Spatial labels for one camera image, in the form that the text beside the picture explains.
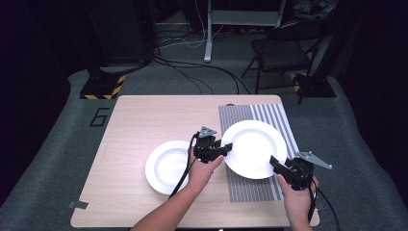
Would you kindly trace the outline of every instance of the black cable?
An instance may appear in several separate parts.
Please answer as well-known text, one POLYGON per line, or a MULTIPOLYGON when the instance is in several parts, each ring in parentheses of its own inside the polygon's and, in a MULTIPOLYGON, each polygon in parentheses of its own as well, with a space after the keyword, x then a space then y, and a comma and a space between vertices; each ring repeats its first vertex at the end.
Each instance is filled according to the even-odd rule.
POLYGON ((198 138, 198 135, 200 133, 197 132, 196 134, 192 135, 191 140, 190 140, 190 145, 189 145, 189 149, 187 151, 187 165, 186 165, 186 169, 183 172, 183 175, 180 178, 180 181, 178 182, 178 184, 176 185, 176 187, 174 188, 173 192, 171 193, 171 195, 168 197, 168 199, 172 198, 174 195, 177 194, 177 192, 179 191, 181 185, 183 184, 184 180, 186 179, 187 175, 189 174, 190 168, 192 167, 192 165, 195 163, 195 160, 197 159, 197 157, 195 157, 194 161, 191 163, 190 165, 190 156, 191 156, 191 148, 192 148, 192 142, 194 141, 194 139, 198 138))
POLYGON ((132 68, 129 68, 129 69, 121 70, 121 71, 107 72, 107 73, 108 73, 108 74, 114 74, 114 75, 123 76, 123 75, 130 74, 130 73, 132 73, 132 72, 135 72, 135 71, 137 71, 137 70, 140 70, 140 69, 144 68, 146 65, 147 65, 147 63, 146 63, 146 62, 143 62, 143 63, 141 63, 139 66, 135 66, 135 67, 132 67, 132 68))
POLYGON ((233 32, 233 33, 231 33, 231 32, 228 32, 228 33, 225 33, 225 32, 218 33, 218 34, 216 34, 215 36, 213 36, 213 41, 223 41, 223 40, 225 40, 225 39, 236 38, 236 37, 243 37, 243 36, 247 36, 247 35, 251 34, 250 31, 245 32, 245 33, 235 31, 235 33, 234 33, 234 32, 233 32))
POLYGON ((160 47, 171 45, 176 40, 182 40, 184 42, 187 42, 187 40, 195 38, 194 34, 190 32, 187 32, 184 35, 180 35, 180 36, 173 36, 171 32, 179 32, 179 31, 164 30, 164 31, 159 32, 159 33, 165 33, 161 37, 161 40, 159 40, 160 47))
POLYGON ((170 64, 170 63, 167 62, 167 61, 164 61, 165 64, 160 63, 160 62, 157 61, 155 58, 153 58, 152 60, 153 60, 154 62, 156 62, 157 64, 162 64, 162 65, 170 66, 170 67, 172 67, 173 69, 175 69, 175 70, 177 70, 178 72, 180 72, 184 77, 186 77, 189 81, 191 81, 193 84, 195 84, 195 85, 198 87, 198 90, 200 91, 201 94, 203 94, 203 92, 202 92, 202 90, 201 90, 201 87, 199 87, 193 80, 198 81, 198 82, 200 82, 201 84, 205 85, 205 86, 211 91, 211 94, 214 94, 213 89, 212 89, 209 85, 207 85, 207 84, 204 83, 203 81, 201 81, 201 80, 199 80, 199 79, 196 79, 196 78, 193 78, 193 77, 191 77, 190 75, 184 73, 183 71, 177 69, 178 66, 174 66, 174 65, 170 64))
POLYGON ((330 201, 327 199, 327 197, 324 195, 324 193, 323 193, 319 188, 318 188, 318 191, 319 191, 319 193, 321 194, 321 196, 323 196, 324 200, 327 202, 327 204, 328 204, 329 207, 330 207, 330 210, 331 210, 332 213, 333 213, 334 220, 336 221, 336 230, 340 231, 339 218, 337 217, 337 214, 336 214, 336 212, 334 211, 334 208, 333 208, 332 204, 330 203, 330 201))
POLYGON ((238 86, 238 82, 237 80, 242 84, 242 86, 245 88, 246 92, 248 94, 250 94, 248 88, 246 87, 246 85, 242 82, 242 80, 240 78, 238 78, 235 74, 233 74, 231 71, 217 67, 217 66, 213 66, 213 65, 208 65, 208 64, 193 64, 193 63, 187 63, 187 62, 178 62, 178 61, 169 61, 169 60, 165 60, 161 57, 157 57, 154 56, 154 58, 162 60, 164 62, 169 62, 169 63, 175 63, 175 64, 189 64, 189 65, 193 65, 193 66, 182 66, 182 65, 174 65, 175 67, 180 67, 180 68, 195 68, 195 67, 205 67, 205 68, 213 68, 213 69, 217 69, 220 71, 223 71, 225 73, 227 73, 229 76, 231 76, 231 78, 234 80, 236 88, 237 88, 237 94, 240 94, 240 87, 238 86))
POLYGON ((303 181, 306 183, 307 189, 309 191, 310 209, 309 209, 309 213, 308 213, 308 219, 310 221, 312 219, 313 212, 315 211, 315 208, 316 208, 316 198, 313 195, 312 187, 311 187, 311 185, 309 184, 309 181, 306 178, 306 174, 304 173, 303 168, 300 166, 300 164, 298 162, 292 162, 292 163, 295 164, 297 166, 297 168, 301 171, 300 173, 302 174, 303 181))

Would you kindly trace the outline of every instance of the plate rim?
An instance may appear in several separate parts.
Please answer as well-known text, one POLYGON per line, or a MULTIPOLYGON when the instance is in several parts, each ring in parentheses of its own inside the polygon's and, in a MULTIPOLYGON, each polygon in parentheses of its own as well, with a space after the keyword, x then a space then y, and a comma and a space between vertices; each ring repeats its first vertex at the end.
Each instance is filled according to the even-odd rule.
MULTIPOLYGON (((240 126, 242 126, 242 129, 240 129, 239 131, 237 131, 235 134, 238 134, 240 131, 242 131, 243 129, 258 129, 259 128, 259 126, 261 126, 261 127, 264 127, 264 128, 267 128, 269 131, 268 132, 265 132, 265 129, 264 130, 261 130, 262 132, 264 132, 264 133, 267 133, 267 134, 269 134, 269 136, 273 139, 273 140, 275 140, 276 141, 276 139, 278 139, 278 140, 281 140, 281 141, 276 141, 276 143, 280 143, 280 145, 282 145, 282 146, 279 146, 277 149, 278 149, 278 153, 277 153, 277 157, 276 156, 274 156, 278 161, 279 161, 279 163, 280 164, 284 164, 285 163, 285 161, 286 161, 286 158, 288 157, 288 146, 287 146, 287 144, 286 144, 286 142, 285 142, 285 139, 283 138, 283 136, 282 136, 282 134, 275 128, 275 127, 273 127, 272 125, 270 125, 269 123, 267 123, 267 122, 263 122, 263 121, 261 121, 261 120, 256 120, 256 119, 246 119, 246 120, 242 120, 242 121, 239 121, 239 122, 236 122, 236 123, 234 123, 233 125, 231 125, 225 132, 224 132, 224 134, 223 134, 223 136, 222 136, 222 139, 221 139, 221 145, 225 145, 226 143, 229 143, 229 142, 231 142, 231 140, 234 138, 234 134, 232 134, 232 135, 230 135, 229 133, 231 133, 231 131, 235 131, 235 130, 237 130, 237 128, 236 127, 240 127, 240 126)), ((274 175, 274 172, 273 172, 273 167, 272 166, 270 166, 271 167, 271 170, 270 170, 270 172, 269 172, 269 174, 263 174, 263 175, 256 175, 257 173, 255 172, 255 173, 253 173, 253 171, 251 172, 251 171, 244 171, 244 170, 242 170, 240 167, 235 167, 235 166, 233 166, 233 164, 231 164, 231 162, 229 162, 228 160, 230 159, 230 158, 228 158, 228 156, 229 155, 227 155, 226 157, 225 157, 225 164, 226 165, 228 165, 234 172, 236 172, 237 174, 239 174, 240 176, 242 176, 242 177, 245 177, 245 178, 249 178, 249 179, 265 179, 265 178, 269 178, 270 176, 272 176, 272 175, 274 175)))
MULTIPOLYGON (((170 148, 182 148, 188 151, 190 146, 190 143, 187 141, 167 141, 159 146, 155 147, 152 152, 150 152, 149 156, 147 157, 145 166, 144 166, 144 174, 146 177, 146 180, 150 187, 155 190, 157 193, 164 194, 164 195, 170 195, 171 192, 165 192, 163 188, 160 188, 160 180, 157 178, 154 166, 156 165, 157 160, 160 158, 161 155, 163 155, 167 150, 170 148)), ((183 182, 183 185, 180 187, 180 190, 183 189, 186 184, 189 182, 189 176, 186 177, 186 179, 183 182)))

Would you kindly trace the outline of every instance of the power cord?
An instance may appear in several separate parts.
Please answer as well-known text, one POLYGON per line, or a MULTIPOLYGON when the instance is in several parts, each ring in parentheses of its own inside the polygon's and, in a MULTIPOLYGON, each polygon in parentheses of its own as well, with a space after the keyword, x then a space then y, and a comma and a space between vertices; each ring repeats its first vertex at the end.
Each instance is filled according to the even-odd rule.
POLYGON ((157 59, 157 60, 161 60, 161 61, 169 63, 169 64, 173 63, 173 64, 187 64, 188 65, 188 66, 185 66, 185 65, 173 65, 173 66, 179 67, 179 68, 198 68, 198 67, 202 67, 202 68, 213 68, 213 69, 220 70, 222 72, 227 73, 234 80, 236 88, 237 88, 237 94, 240 94, 240 87, 238 85, 238 82, 240 82, 241 85, 245 88, 247 94, 250 94, 249 89, 246 87, 246 85, 243 83, 243 81, 229 70, 226 70, 226 69, 223 69, 223 68, 220 68, 220 67, 217 67, 217 66, 208 65, 208 64, 194 64, 194 63, 187 63, 187 62, 169 61, 169 60, 165 60, 165 59, 163 59, 161 57, 158 57, 158 56, 155 56, 155 55, 153 56, 153 58, 157 59))
POLYGON ((162 31, 158 31, 158 34, 161 34, 161 37, 159 38, 160 48, 167 47, 167 46, 171 45, 176 40, 194 38, 193 34, 189 33, 189 32, 186 32, 184 35, 180 35, 180 36, 173 36, 172 35, 173 32, 174 33, 181 33, 182 31, 181 31, 181 28, 179 30, 162 30, 162 31))
POLYGON ((189 149, 187 152, 187 165, 186 165, 186 169, 183 172, 183 175, 180 178, 180 181, 178 182, 178 184, 176 185, 176 187, 174 188, 173 192, 171 193, 171 195, 168 197, 168 199, 172 198, 174 195, 177 194, 177 192, 180 190, 181 185, 183 184, 184 180, 186 179, 187 175, 189 174, 189 171, 192 167, 192 165, 195 163, 195 161, 197 160, 198 156, 197 155, 194 159, 194 161, 190 164, 190 157, 191 157, 191 148, 192 148, 192 142, 194 141, 194 139, 198 138, 199 136, 199 132, 195 133, 194 135, 192 135, 191 140, 190 140, 190 144, 189 144, 189 149))
MULTIPOLYGON (((188 47, 194 49, 194 48, 199 47, 199 46, 200 46, 201 44, 203 44, 205 41, 207 41, 207 40, 205 39, 205 37, 206 37, 206 30, 205 30, 204 23, 203 23, 203 20, 202 20, 202 18, 201 18, 201 14, 200 14, 199 9, 198 9, 198 6, 197 6, 197 1, 194 0, 194 3, 195 3, 195 9, 196 9, 196 11, 197 11, 197 15, 198 15, 198 18, 199 18, 199 21, 200 21, 200 24, 201 24, 201 28, 202 28, 202 30, 201 30, 202 33, 203 33, 202 40, 199 40, 199 41, 188 41, 188 40, 185 39, 184 37, 180 37, 180 38, 170 38, 169 40, 171 40, 171 41, 181 40, 181 41, 183 41, 183 42, 179 42, 179 43, 168 43, 168 44, 166 44, 166 45, 160 46, 161 49, 162 49, 162 48, 169 47, 169 46, 173 46, 173 45, 187 45, 188 47), (199 43, 199 44, 197 44, 197 45, 195 45, 195 46, 191 46, 190 44, 193 44, 193 43, 199 43)), ((230 7, 231 7, 231 0, 229 1, 228 9, 230 9, 230 7)), ((189 30, 189 22, 188 22, 187 19, 186 19, 186 26, 187 26, 187 29, 189 30)), ((223 26, 224 26, 224 25, 221 25, 221 27, 218 29, 218 31, 212 36, 213 40, 223 40, 223 38, 225 38, 225 35, 222 33, 222 37, 223 37, 223 38, 222 38, 222 39, 216 39, 218 33, 222 30, 223 26)))
POLYGON ((204 83, 203 81, 201 81, 201 80, 199 80, 199 79, 196 79, 196 78, 191 77, 190 75, 188 75, 188 74, 186 74, 185 72, 183 72, 183 71, 181 71, 180 69, 178 69, 178 68, 177 68, 178 66, 174 66, 174 65, 170 64, 169 61, 163 60, 164 63, 161 63, 160 61, 156 60, 155 58, 152 58, 152 60, 153 60, 153 62, 155 62, 155 63, 157 63, 157 64, 162 64, 162 65, 170 66, 170 67, 172 67, 173 69, 175 69, 176 71, 180 72, 180 73, 181 73, 184 77, 186 77, 190 82, 192 82, 193 84, 195 84, 195 85, 197 86, 197 88, 198 88, 198 90, 200 91, 201 94, 203 94, 203 92, 202 92, 202 90, 201 90, 201 87, 199 87, 199 86, 194 82, 194 80, 197 81, 197 82, 200 82, 200 83, 203 84, 203 85, 205 85, 205 86, 211 91, 211 94, 214 94, 213 89, 212 89, 209 85, 207 85, 206 83, 204 83))
MULTIPOLYGON (((311 185, 310 185, 309 182, 306 180, 307 178, 306 178, 306 175, 305 175, 305 173, 304 173, 304 171, 303 171, 303 168, 300 166, 299 163, 297 163, 297 162, 293 162, 293 163, 294 163, 294 164, 296 165, 296 167, 301 171, 301 174, 303 175, 303 179, 304 179, 304 181, 306 182, 306 185, 307 185, 307 188, 308 188, 308 191, 309 191, 309 194, 310 194, 310 199, 311 199, 311 208, 313 208, 313 211, 315 210, 316 199, 318 198, 318 192, 319 192, 319 193, 321 194, 321 196, 323 196, 324 200, 327 202, 327 204, 328 204, 329 207, 330 207, 330 210, 331 210, 332 213, 333 213, 334 220, 336 221, 336 230, 337 230, 337 231, 340 231, 339 219, 338 219, 337 214, 336 214, 336 212, 335 212, 335 210, 334 210, 332 204, 330 203, 330 201, 327 199, 327 197, 324 195, 324 193, 321 191, 321 189, 317 187, 317 184, 316 184, 315 180, 313 180, 313 178, 312 178, 312 182, 313 182, 313 184, 315 184, 315 186, 316 186, 316 195, 313 195, 311 185)), ((311 217, 312 217, 312 215, 313 215, 313 211, 311 211, 312 213, 309 212, 309 220, 311 219, 311 217)))

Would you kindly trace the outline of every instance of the printed number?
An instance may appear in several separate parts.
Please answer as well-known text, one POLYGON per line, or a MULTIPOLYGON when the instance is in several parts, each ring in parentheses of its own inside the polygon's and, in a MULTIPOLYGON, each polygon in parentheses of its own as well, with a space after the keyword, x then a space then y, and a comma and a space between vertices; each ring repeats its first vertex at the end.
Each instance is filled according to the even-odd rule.
POLYGON ((96 111, 95 116, 93 117, 92 122, 90 123, 89 127, 102 127, 103 126, 108 116, 99 115, 99 111, 102 111, 102 110, 110 110, 110 108, 98 108, 98 111, 96 111))

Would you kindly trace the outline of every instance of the human arm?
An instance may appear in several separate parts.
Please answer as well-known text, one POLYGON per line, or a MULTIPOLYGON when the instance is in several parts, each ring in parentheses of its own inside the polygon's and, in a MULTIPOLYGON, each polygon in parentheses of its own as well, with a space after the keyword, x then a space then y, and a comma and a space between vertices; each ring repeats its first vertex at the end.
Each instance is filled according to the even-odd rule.
MULTIPOLYGON (((282 194, 285 197, 284 204, 286 215, 293 231, 297 230, 313 230, 310 226, 308 213, 311 206, 310 192, 308 189, 302 191, 294 191, 286 182, 285 178, 278 174, 277 180, 279 186, 282 188, 282 194)), ((312 193, 316 192, 319 186, 318 179, 314 176, 313 180, 316 184, 312 184, 312 193)))
POLYGON ((175 230, 222 161, 223 156, 218 156, 209 164, 195 161, 189 171, 189 183, 186 187, 142 218, 131 231, 175 230))

